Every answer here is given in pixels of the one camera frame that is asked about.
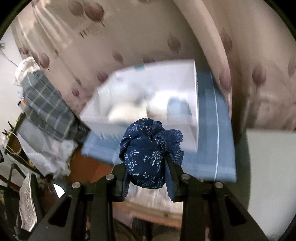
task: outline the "white cloth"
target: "white cloth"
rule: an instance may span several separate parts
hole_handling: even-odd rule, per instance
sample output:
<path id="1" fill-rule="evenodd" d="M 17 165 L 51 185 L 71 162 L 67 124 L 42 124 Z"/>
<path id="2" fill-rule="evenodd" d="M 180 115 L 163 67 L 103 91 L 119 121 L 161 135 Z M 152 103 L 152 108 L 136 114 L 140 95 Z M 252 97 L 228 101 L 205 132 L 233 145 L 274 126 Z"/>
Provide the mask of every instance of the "white cloth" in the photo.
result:
<path id="1" fill-rule="evenodd" d="M 126 201 L 163 212 L 181 214 L 183 211 L 183 202 L 170 200 L 166 184 L 160 189 L 147 189 L 130 183 Z"/>
<path id="2" fill-rule="evenodd" d="M 20 86 L 23 79 L 30 73 L 34 73 L 40 70 L 40 67 L 35 62 L 33 57 L 28 57 L 20 62 L 18 68 L 15 71 L 14 85 Z"/>
<path id="3" fill-rule="evenodd" d="M 108 114 L 109 123 L 133 123 L 142 118 L 147 118 L 145 105 L 136 106 L 133 103 L 117 104 Z"/>
<path id="4" fill-rule="evenodd" d="M 160 90 L 147 100 L 147 111 L 151 116 L 166 116 L 170 98 L 179 98 L 188 101 L 188 94 L 175 90 Z"/>
<path id="5" fill-rule="evenodd" d="M 116 105 L 139 102 L 147 92 L 140 84 L 119 82 L 116 76 L 114 78 L 97 88 L 96 102 L 102 117 L 107 117 Z"/>
<path id="6" fill-rule="evenodd" d="M 77 147 L 75 141 L 58 142 L 27 119 L 21 124 L 17 137 L 27 157 L 43 176 L 53 174 L 54 178 L 62 178 L 70 174 L 68 166 Z"/>

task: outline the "white wall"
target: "white wall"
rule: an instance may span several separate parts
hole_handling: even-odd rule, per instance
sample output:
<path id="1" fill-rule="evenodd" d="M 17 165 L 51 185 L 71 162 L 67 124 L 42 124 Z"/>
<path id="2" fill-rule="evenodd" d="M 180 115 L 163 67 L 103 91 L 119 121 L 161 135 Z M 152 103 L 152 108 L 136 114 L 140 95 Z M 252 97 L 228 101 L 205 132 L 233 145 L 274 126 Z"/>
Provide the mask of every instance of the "white wall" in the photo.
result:
<path id="1" fill-rule="evenodd" d="M 236 146 L 237 182 L 228 188 L 271 240 L 296 213 L 296 133 L 248 129 Z"/>
<path id="2" fill-rule="evenodd" d="M 0 43 L 5 43 L 3 52 L 18 65 L 22 58 L 14 41 L 11 27 L 8 28 Z M 21 91 L 21 88 L 13 85 L 16 68 L 0 53 L 0 133 L 4 129 L 9 130 L 7 121 L 14 125 L 21 113 L 20 107 L 17 106 L 20 101 L 17 92 Z"/>

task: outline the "plaid cloth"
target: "plaid cloth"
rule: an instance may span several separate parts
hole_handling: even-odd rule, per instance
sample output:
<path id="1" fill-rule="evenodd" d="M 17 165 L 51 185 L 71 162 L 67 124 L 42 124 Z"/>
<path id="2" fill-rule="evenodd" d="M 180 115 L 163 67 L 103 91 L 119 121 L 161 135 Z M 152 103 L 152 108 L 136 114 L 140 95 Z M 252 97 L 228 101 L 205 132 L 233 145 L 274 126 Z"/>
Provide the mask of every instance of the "plaid cloth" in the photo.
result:
<path id="1" fill-rule="evenodd" d="M 57 141 L 74 139 L 78 130 L 75 116 L 45 74 L 30 73 L 21 85 L 27 119 Z"/>

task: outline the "metal screw head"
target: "metal screw head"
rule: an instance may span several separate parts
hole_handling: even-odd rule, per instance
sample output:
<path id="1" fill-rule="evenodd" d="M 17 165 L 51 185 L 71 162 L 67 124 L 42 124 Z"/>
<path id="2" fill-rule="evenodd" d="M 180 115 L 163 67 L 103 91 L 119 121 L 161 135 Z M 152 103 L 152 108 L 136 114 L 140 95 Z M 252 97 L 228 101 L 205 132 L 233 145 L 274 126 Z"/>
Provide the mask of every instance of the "metal screw head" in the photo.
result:
<path id="1" fill-rule="evenodd" d="M 113 174 L 106 175 L 106 179 L 107 180 L 112 180 L 113 178 L 114 178 L 114 175 Z"/>
<path id="2" fill-rule="evenodd" d="M 75 182 L 75 183 L 72 184 L 72 187 L 75 188 L 75 189 L 76 188 L 79 188 L 80 187 L 80 183 L 79 182 Z"/>
<path id="3" fill-rule="evenodd" d="M 184 174 L 182 174 L 181 178 L 184 180 L 188 180 L 190 178 L 190 175 L 187 173 L 184 173 Z"/>
<path id="4" fill-rule="evenodd" d="M 215 187 L 216 187 L 216 188 L 222 188 L 222 187 L 223 187 L 223 183 L 221 183 L 221 182 L 216 182 L 216 183 L 215 183 Z"/>

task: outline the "blue patterned cloth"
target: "blue patterned cloth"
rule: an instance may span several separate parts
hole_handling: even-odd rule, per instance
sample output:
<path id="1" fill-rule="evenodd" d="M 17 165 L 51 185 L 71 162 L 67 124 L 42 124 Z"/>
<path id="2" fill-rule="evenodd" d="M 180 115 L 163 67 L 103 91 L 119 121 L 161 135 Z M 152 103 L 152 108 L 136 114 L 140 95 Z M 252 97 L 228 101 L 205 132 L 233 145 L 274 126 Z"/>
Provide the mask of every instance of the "blue patterned cloth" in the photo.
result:
<path id="1" fill-rule="evenodd" d="M 161 188 L 165 183 L 164 153 L 173 163 L 182 164 L 180 149 L 183 136 L 179 130 L 165 130 L 160 121 L 148 118 L 131 124 L 120 143 L 119 158 L 125 163 L 132 183 L 143 188 Z"/>

